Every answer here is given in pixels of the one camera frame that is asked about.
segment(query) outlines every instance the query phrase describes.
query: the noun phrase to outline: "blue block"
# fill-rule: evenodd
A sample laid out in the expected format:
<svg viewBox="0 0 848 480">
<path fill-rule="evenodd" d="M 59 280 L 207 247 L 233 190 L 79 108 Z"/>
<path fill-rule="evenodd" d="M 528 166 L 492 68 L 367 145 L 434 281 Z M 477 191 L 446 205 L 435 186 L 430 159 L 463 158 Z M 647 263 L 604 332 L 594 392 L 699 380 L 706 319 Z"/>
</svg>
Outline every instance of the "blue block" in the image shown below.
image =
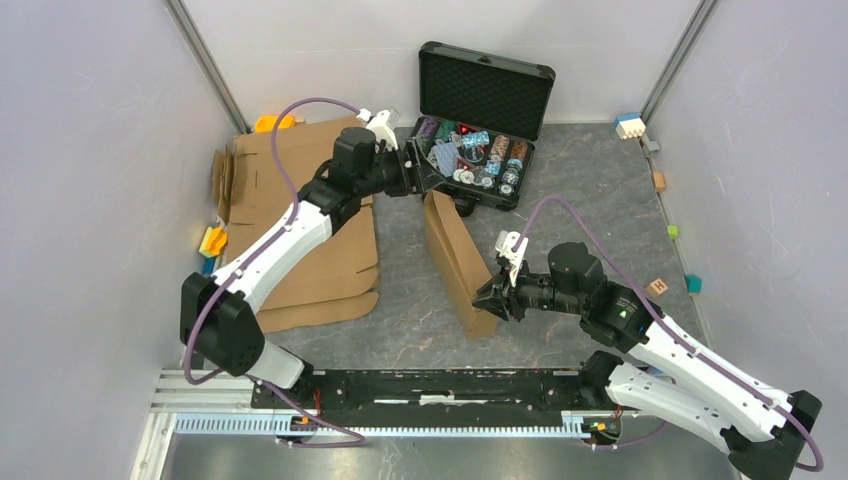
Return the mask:
<svg viewBox="0 0 848 480">
<path fill-rule="evenodd" d="M 701 277 L 689 273 L 683 278 L 686 280 L 686 290 L 689 290 L 689 293 L 701 293 Z"/>
<path fill-rule="evenodd" d="M 641 118 L 641 115 L 638 113 L 628 113 L 626 115 L 619 115 L 615 117 L 615 122 L 612 123 L 612 128 L 618 127 L 618 124 L 627 120 L 633 120 L 636 118 Z"/>
<path fill-rule="evenodd" d="M 209 257 L 206 261 L 203 262 L 203 270 L 200 272 L 204 277 L 208 277 L 212 275 L 212 272 L 215 271 L 215 259 L 218 257 Z"/>
</svg>

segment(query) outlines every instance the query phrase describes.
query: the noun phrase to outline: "yellow block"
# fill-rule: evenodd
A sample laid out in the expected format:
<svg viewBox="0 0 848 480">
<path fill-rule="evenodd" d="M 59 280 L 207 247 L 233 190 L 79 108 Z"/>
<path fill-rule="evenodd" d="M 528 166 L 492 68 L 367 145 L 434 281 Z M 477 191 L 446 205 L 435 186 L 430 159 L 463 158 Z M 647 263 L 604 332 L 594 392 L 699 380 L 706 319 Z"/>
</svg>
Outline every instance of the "yellow block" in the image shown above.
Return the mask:
<svg viewBox="0 0 848 480">
<path fill-rule="evenodd" d="M 267 133 L 271 131 L 271 128 L 274 127 L 274 122 L 277 121 L 277 115 L 262 115 L 259 117 L 259 120 L 256 121 L 256 125 L 253 126 L 253 131 L 256 133 Z M 297 124 L 297 120 L 295 120 L 294 115 L 286 115 L 283 117 L 283 121 L 280 122 L 279 128 L 277 130 L 282 130 L 284 128 L 291 128 Z"/>
<path fill-rule="evenodd" d="M 206 235 L 203 236 L 203 241 L 200 242 L 199 252 L 207 258 L 217 257 L 227 244 L 227 232 L 221 227 L 209 227 L 206 229 Z"/>
</svg>

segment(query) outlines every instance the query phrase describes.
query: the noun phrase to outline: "teal block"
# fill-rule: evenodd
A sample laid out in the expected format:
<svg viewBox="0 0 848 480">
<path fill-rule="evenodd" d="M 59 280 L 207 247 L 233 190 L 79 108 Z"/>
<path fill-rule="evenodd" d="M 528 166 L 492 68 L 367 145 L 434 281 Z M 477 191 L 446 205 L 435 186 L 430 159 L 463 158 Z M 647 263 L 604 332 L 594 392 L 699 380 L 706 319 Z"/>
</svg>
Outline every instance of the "teal block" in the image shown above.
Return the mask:
<svg viewBox="0 0 848 480">
<path fill-rule="evenodd" d="M 689 293 L 701 293 L 701 277 L 688 273 L 683 278 L 686 280 L 686 289 Z"/>
</svg>

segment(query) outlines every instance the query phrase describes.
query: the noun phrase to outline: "white poker chip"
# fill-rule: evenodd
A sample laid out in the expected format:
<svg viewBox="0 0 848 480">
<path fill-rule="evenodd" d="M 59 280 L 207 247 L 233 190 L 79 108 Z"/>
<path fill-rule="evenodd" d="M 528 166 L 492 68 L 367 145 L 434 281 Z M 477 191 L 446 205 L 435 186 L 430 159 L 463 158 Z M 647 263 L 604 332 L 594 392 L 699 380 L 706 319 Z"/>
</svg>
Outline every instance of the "white poker chip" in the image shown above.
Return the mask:
<svg viewBox="0 0 848 480">
<path fill-rule="evenodd" d="M 474 172 L 470 170 L 462 170 L 459 172 L 459 181 L 466 184 L 474 183 Z"/>
</svg>

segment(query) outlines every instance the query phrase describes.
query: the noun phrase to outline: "open black case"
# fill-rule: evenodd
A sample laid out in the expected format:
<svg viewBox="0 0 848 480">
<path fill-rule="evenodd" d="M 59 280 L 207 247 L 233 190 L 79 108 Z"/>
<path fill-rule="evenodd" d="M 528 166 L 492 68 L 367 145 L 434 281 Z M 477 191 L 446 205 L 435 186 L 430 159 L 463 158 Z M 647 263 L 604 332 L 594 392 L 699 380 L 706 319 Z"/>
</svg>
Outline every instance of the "open black case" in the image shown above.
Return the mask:
<svg viewBox="0 0 848 480">
<path fill-rule="evenodd" d="M 418 61 L 424 116 L 407 150 L 424 160 L 422 186 L 453 197 L 462 216 L 478 203 L 514 209 L 530 171 L 554 70 L 438 42 L 424 44 Z"/>
</svg>

